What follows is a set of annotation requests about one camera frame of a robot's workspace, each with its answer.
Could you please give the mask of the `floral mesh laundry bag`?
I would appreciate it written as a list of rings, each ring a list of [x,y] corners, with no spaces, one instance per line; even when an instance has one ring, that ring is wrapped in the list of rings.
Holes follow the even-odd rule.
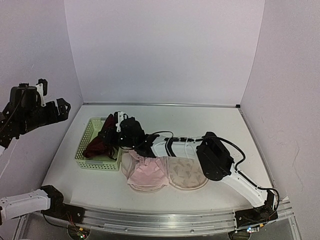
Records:
[[[123,155],[125,153],[123,153],[121,156],[121,171],[126,177],[129,164],[126,162],[122,163]],[[194,159],[167,157],[166,166],[169,176],[169,185],[158,187],[138,187],[128,183],[127,184],[137,192],[155,192],[167,186],[172,186],[182,191],[193,191],[204,187],[209,181],[204,176],[200,164]]]

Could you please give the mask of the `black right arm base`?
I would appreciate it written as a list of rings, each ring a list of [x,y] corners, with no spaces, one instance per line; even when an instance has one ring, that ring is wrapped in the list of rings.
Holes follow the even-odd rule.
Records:
[[[235,212],[235,227],[237,229],[242,229],[276,220],[278,218],[278,213],[275,200],[275,194],[270,190],[267,190],[267,198],[262,206]]]

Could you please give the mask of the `light pink bra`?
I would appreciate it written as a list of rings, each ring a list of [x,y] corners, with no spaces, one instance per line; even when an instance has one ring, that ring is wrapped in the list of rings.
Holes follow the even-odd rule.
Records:
[[[167,157],[144,157],[129,150],[122,156],[128,163],[127,183],[135,187],[162,187],[170,184]]]

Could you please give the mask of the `dark red bra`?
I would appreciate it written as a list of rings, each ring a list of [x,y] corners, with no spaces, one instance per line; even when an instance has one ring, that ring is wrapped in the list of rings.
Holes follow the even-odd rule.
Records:
[[[94,157],[108,157],[115,161],[115,137],[116,123],[113,114],[110,114],[98,132],[97,136],[87,145],[82,155],[85,158],[92,159]]]

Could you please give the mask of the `green plastic basket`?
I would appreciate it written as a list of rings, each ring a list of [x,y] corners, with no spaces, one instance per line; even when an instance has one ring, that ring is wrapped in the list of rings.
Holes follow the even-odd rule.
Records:
[[[119,170],[122,152],[118,148],[106,145],[99,138],[102,130],[108,130],[114,126],[115,119],[112,114],[108,117],[89,119],[74,157],[80,168],[98,171]]]

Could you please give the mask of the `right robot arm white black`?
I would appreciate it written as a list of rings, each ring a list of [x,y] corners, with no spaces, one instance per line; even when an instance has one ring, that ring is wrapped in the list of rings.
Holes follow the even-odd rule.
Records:
[[[278,191],[259,186],[240,169],[246,155],[234,143],[211,131],[200,137],[167,137],[166,134],[167,131],[146,133],[141,124],[130,117],[101,130],[98,137],[107,145],[133,150],[142,157],[198,161],[208,180],[223,182],[251,203],[254,207],[251,216],[257,222],[262,222],[276,209]]]

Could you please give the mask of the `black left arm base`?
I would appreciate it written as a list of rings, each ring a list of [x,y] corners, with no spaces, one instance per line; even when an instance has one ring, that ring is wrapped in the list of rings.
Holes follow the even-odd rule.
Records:
[[[52,185],[44,185],[40,189],[46,192],[50,201],[50,207],[42,210],[42,214],[74,224],[83,222],[85,215],[83,207],[64,203],[64,195]]]

